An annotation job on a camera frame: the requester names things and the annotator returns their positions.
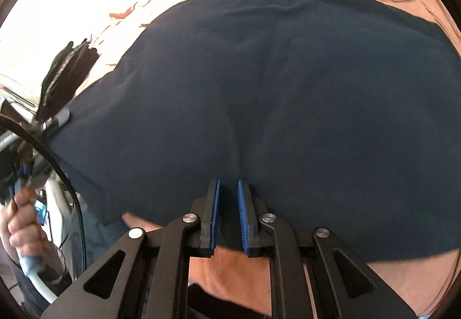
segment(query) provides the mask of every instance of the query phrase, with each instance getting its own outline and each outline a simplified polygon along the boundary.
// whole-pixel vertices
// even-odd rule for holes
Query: silver screw
[[[197,215],[195,214],[185,214],[183,216],[183,222],[194,222],[197,220]]]
[[[276,220],[277,220],[277,217],[274,214],[271,214],[270,212],[262,216],[263,222],[275,222]]]
[[[315,231],[315,234],[320,238],[327,238],[330,235],[330,231],[326,228],[319,228]]]
[[[142,236],[142,228],[133,228],[128,232],[130,238],[139,238]]]

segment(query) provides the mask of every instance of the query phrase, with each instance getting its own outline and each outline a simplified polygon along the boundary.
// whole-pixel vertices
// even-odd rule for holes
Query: skin
[[[62,268],[56,248],[47,240],[33,206],[34,190],[25,188],[0,212],[0,238],[16,263],[16,248],[23,256],[40,255],[55,270]],[[122,215],[129,228],[146,231],[162,228],[129,212]],[[458,251],[411,261],[371,263],[370,267],[404,299],[417,314],[427,314],[437,306],[450,277],[459,270]],[[243,252],[216,247],[212,258],[191,258],[189,279],[206,292],[260,313],[271,315],[269,260],[248,258]]]

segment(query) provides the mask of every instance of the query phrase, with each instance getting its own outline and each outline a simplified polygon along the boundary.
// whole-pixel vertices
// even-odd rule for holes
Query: black pouch
[[[54,58],[50,70],[41,85],[40,104],[36,120],[44,122],[53,117],[73,98],[75,91],[88,76],[99,58],[95,48],[89,48],[85,39],[77,47],[73,42]]]

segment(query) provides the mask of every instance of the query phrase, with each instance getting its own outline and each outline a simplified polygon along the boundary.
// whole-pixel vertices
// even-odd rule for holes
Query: hand
[[[162,228],[129,212],[122,219],[129,228],[139,227],[146,232]],[[190,259],[189,280],[222,300],[271,315],[268,258],[248,258],[243,252],[217,246],[211,258]]]
[[[16,249],[22,256],[41,256],[44,264],[56,271],[62,270],[56,248],[48,241],[47,234],[38,223],[34,208],[37,194],[31,188],[23,188],[0,211],[0,238],[10,258],[19,264]]]

